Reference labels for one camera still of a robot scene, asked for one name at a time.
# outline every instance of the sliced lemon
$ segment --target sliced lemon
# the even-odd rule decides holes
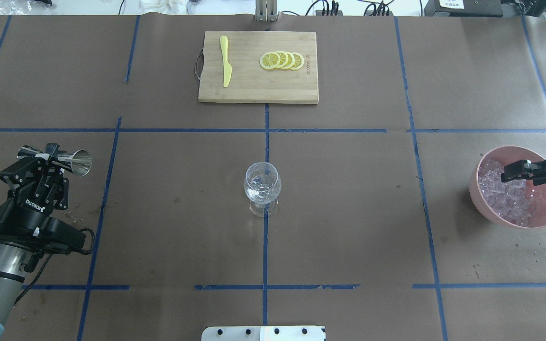
[[[279,65],[278,68],[279,69],[284,69],[284,70],[287,70],[289,68],[292,67],[292,65],[294,65],[294,55],[292,55],[292,52],[286,52],[286,51],[275,51],[277,52],[278,54],[280,52],[284,52],[284,54],[286,54],[286,63],[284,65]]]
[[[260,57],[260,67],[265,70],[275,69],[281,61],[282,57],[277,52],[267,52]]]
[[[303,55],[298,54],[297,52],[292,52],[292,57],[294,58],[294,64],[290,67],[290,70],[297,70],[303,67],[305,64],[305,58],[303,58]]]

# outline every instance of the pink bowl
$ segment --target pink bowl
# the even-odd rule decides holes
[[[488,218],[490,222],[506,227],[514,227],[516,229],[535,229],[546,226],[546,184],[534,186],[532,181],[527,181],[526,183],[527,188],[534,188],[540,193],[540,198],[542,198],[542,203],[540,204],[540,207],[537,208],[535,215],[532,216],[528,226],[523,227],[507,222],[507,220],[503,219],[502,216],[496,214],[496,212],[492,210],[490,205],[488,205],[486,200],[483,198],[482,190],[479,186],[479,181],[477,178],[482,164],[485,164],[489,159],[496,160],[505,166],[522,159],[530,160],[532,162],[544,160],[543,157],[537,153],[534,153],[530,149],[517,147],[516,145],[505,145],[503,147],[492,149],[486,153],[478,162],[477,167],[473,170],[471,180],[469,181],[469,194],[471,195],[471,199],[475,204],[477,211]]]

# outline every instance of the glass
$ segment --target glass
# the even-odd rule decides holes
[[[256,162],[247,171],[243,188],[250,199],[250,211],[257,216],[271,215],[277,207],[282,179],[269,162]]]

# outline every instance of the white sticker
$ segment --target white sticker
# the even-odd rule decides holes
[[[439,5],[447,9],[464,9],[463,0],[439,0]]]

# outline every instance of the knife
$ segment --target knife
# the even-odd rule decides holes
[[[223,86],[229,86],[233,68],[229,64],[229,39],[227,36],[220,37],[220,49],[223,52]]]

